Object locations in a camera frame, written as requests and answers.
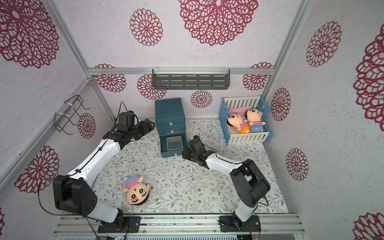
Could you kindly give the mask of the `teal drawer cabinet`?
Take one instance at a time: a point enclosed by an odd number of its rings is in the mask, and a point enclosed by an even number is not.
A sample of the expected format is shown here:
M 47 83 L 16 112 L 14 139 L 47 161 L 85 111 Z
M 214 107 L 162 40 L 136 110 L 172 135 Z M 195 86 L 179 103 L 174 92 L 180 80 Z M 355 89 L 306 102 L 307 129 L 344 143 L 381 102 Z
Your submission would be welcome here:
M 187 147 L 186 118 L 180 98 L 155 101 L 155 122 L 160 136 L 160 148 L 163 158 L 181 156 Z M 182 136 L 184 148 L 167 151 L 167 137 Z

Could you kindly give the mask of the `grey brooch box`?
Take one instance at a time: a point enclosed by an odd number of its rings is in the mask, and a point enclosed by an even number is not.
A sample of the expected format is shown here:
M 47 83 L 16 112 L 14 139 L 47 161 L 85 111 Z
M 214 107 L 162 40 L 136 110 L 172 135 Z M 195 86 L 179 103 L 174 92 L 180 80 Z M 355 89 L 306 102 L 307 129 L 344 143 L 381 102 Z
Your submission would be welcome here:
M 182 136 L 167 137 L 167 151 L 174 151 L 184 148 Z

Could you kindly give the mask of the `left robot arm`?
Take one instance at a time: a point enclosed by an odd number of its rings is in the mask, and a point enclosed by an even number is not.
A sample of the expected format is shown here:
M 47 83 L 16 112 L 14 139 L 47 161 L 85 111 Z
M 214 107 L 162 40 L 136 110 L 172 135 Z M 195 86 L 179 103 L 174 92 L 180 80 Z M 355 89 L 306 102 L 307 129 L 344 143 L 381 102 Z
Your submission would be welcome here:
M 93 191 L 94 183 L 106 164 L 130 142 L 140 140 L 153 131 L 156 124 L 149 119 L 139 121 L 133 111 L 120 113 L 96 149 L 67 175 L 53 180 L 54 201 L 58 210 L 99 220 L 121 227 L 122 210 L 100 202 Z

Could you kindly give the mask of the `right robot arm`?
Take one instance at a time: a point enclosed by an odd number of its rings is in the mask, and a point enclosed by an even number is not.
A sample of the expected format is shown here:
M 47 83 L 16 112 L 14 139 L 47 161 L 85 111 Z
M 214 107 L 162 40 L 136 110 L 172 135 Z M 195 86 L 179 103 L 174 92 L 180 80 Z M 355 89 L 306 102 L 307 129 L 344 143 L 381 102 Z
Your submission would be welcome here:
M 185 160 L 197 163 L 209 170 L 218 171 L 231 178 L 240 203 L 233 212 L 233 225 L 237 228 L 251 223 L 260 200 L 267 199 L 271 186 L 256 163 L 252 160 L 243 162 L 220 156 L 215 149 L 207 150 L 199 136 L 188 142 L 182 156 Z

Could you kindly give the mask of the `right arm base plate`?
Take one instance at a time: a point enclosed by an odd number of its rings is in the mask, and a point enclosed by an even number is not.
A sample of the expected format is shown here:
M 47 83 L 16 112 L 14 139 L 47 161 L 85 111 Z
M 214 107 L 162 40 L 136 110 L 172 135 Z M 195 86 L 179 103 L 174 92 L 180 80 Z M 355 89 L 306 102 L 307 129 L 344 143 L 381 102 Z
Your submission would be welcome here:
M 248 220 L 242 222 L 235 214 L 231 216 L 220 216 L 219 225 L 221 232 L 260 232 L 261 222 L 257 215 L 252 215 Z

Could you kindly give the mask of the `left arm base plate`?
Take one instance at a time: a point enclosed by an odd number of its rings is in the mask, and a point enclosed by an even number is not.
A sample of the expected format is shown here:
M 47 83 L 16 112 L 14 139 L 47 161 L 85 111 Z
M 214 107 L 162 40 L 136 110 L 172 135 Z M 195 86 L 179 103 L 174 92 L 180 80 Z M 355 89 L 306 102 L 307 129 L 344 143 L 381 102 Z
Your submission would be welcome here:
M 141 219 L 141 217 L 120 215 L 113 223 L 101 221 L 97 232 L 100 234 L 138 233 Z

